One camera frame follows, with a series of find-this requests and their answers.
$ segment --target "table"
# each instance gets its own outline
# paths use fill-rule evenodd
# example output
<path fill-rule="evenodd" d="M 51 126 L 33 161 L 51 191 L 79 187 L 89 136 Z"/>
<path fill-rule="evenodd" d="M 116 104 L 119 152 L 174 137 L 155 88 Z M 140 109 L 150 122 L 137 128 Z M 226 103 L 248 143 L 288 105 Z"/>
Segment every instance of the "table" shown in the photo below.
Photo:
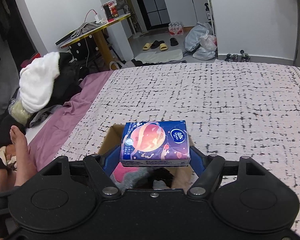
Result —
<path fill-rule="evenodd" d="M 116 23 L 118 23 L 122 20 L 125 20 L 130 16 L 131 16 L 130 13 L 119 16 L 119 17 L 115 18 L 113 21 L 105 23 L 105 24 L 99 26 L 98 28 L 95 28 L 95 29 L 93 29 L 93 30 L 91 30 L 91 31 L 89 31 L 85 34 L 80 35 L 79 37 L 77 37 L 75 39 L 70 39 L 70 40 L 65 41 L 64 43 L 62 43 L 60 45 L 60 47 L 62 49 L 66 48 L 66 47 L 68 47 L 68 46 L 70 46 L 70 45 L 72 45 L 72 44 L 74 44 L 78 41 L 81 41 L 81 40 L 87 38 L 88 36 L 92 35 L 95 42 L 96 42 L 96 44 L 97 44 L 97 46 L 98 46 L 98 48 L 99 48 L 99 51 L 100 51 L 101 55 L 103 56 L 103 59 L 104 59 L 105 63 L 109 66 L 110 63 L 113 61 L 113 57 L 112 57 L 112 54 L 110 52 L 110 49 L 109 49 L 108 44 L 106 42 L 106 39 L 104 38 L 101 30 L 103 30 L 103 29 L 105 29 L 105 28 L 107 28 L 107 27 L 109 27 L 113 24 L 116 24 Z"/>

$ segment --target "pink sheet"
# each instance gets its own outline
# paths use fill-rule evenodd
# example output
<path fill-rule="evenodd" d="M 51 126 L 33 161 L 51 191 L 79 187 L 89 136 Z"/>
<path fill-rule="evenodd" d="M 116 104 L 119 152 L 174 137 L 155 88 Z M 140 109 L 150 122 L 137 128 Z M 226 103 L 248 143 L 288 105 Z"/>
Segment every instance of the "pink sheet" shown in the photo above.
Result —
<path fill-rule="evenodd" d="M 41 170 L 49 164 L 89 110 L 113 71 L 88 75 L 80 84 L 81 93 L 64 103 L 29 144 L 30 156 Z"/>

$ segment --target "purple tissue package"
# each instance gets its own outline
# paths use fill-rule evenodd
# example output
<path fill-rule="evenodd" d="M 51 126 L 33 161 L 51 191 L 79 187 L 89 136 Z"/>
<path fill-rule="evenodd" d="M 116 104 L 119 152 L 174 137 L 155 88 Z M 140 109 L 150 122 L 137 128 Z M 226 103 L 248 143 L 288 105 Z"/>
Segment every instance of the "purple tissue package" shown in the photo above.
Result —
<path fill-rule="evenodd" d="M 125 167 L 188 166 L 186 121 L 126 123 L 120 162 Z"/>

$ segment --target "white and black patterned blanket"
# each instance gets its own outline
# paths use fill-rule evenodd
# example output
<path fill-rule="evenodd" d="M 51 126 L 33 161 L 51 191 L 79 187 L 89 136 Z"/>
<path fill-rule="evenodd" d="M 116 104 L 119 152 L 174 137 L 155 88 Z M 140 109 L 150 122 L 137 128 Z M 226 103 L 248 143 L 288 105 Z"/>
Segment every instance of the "white and black patterned blanket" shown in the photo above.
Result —
<path fill-rule="evenodd" d="M 249 155 L 300 200 L 300 70 L 263 63 L 190 63 L 115 71 L 57 156 L 98 152 L 109 127 L 186 120 L 196 147 Z M 292 228 L 300 234 L 300 212 Z"/>

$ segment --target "bare foot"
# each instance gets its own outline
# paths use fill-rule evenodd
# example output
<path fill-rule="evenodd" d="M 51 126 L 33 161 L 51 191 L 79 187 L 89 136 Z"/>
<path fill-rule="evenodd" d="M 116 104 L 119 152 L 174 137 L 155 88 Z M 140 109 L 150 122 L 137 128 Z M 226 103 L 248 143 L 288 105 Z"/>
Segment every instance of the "bare foot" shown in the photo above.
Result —
<path fill-rule="evenodd" d="M 10 130 L 11 141 L 16 148 L 17 175 L 15 186 L 21 186 L 37 173 L 37 168 L 31 161 L 28 143 L 25 135 L 18 127 L 12 126 Z"/>

